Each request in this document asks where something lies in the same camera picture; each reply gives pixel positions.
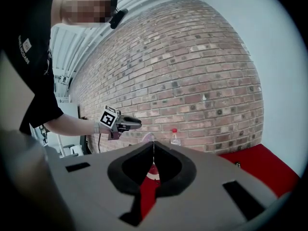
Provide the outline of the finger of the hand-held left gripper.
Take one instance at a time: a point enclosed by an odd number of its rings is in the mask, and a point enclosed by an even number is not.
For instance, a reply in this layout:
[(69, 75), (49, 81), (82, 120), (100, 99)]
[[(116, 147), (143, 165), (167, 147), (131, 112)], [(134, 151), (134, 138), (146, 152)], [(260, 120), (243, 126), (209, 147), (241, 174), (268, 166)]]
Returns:
[(129, 130), (139, 129), (142, 127), (141, 120), (131, 116), (124, 116), (124, 124), (126, 125), (126, 127), (129, 127)]

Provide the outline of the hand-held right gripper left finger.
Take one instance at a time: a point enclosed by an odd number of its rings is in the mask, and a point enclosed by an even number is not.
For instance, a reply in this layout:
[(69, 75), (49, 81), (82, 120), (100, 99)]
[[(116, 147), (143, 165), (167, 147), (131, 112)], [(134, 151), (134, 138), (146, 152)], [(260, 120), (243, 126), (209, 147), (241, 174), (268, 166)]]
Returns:
[(48, 164), (75, 226), (138, 226), (140, 186), (153, 163), (152, 142), (101, 154), (60, 158)]

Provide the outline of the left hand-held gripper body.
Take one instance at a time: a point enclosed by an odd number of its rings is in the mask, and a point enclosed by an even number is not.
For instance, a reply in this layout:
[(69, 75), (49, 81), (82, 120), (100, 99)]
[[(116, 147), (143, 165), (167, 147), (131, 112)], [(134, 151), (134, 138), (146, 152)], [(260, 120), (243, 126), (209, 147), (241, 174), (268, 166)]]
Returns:
[(103, 115), (100, 122), (110, 129), (108, 140), (118, 140), (124, 132), (125, 125), (122, 121), (122, 115), (119, 110), (108, 105), (104, 106)]

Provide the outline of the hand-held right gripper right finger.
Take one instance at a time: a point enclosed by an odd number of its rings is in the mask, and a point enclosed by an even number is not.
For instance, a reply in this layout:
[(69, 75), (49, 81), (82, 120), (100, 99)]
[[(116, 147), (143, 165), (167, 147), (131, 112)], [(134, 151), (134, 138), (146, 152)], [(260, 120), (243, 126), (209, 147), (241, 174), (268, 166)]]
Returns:
[(230, 161), (155, 143), (161, 185), (143, 221), (147, 231), (256, 230), (277, 201), (264, 183)]

